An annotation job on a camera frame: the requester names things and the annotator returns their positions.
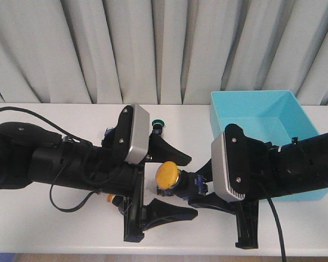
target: teal bin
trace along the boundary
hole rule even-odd
[[[212,92],[210,124],[214,138],[234,123],[250,138],[274,145],[291,143],[318,135],[310,119],[290,91]],[[319,200],[328,188],[275,198],[281,201]]]

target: white curtain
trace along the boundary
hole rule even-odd
[[[0,0],[0,102],[328,104],[328,0]]]

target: blue plastic container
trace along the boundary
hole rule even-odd
[[[291,143],[318,135],[310,119],[290,91],[212,92],[210,124],[216,138],[234,123],[244,134],[274,145]],[[319,200],[328,188],[275,198],[282,201]]]

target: white table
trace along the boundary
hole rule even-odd
[[[104,130],[113,127],[123,105],[10,104],[28,108],[59,124],[67,131],[100,145]],[[164,139],[189,154],[186,171],[196,171],[210,158],[213,135],[207,105],[145,105],[151,120],[165,121]],[[328,132],[328,106],[304,106],[320,133]],[[31,122],[53,130],[42,121],[19,112],[0,113],[0,123]],[[145,197],[187,206],[177,197],[155,194],[158,164],[146,164]],[[54,188],[61,207],[77,204],[86,192]],[[328,194],[319,201],[276,202],[283,228],[287,255],[328,256]],[[0,252],[93,253],[93,254],[221,254],[280,255],[276,225],[270,207],[260,203],[259,249],[235,248],[236,218],[201,209],[190,222],[161,225],[145,232],[141,243],[123,242],[123,217],[106,202],[106,195],[94,195],[75,213],[56,210],[49,201],[49,185],[33,183],[24,189],[0,190]]]

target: yellow cap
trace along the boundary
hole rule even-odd
[[[174,162],[164,162],[155,175],[155,181],[159,188],[171,188],[179,180],[179,170]]]

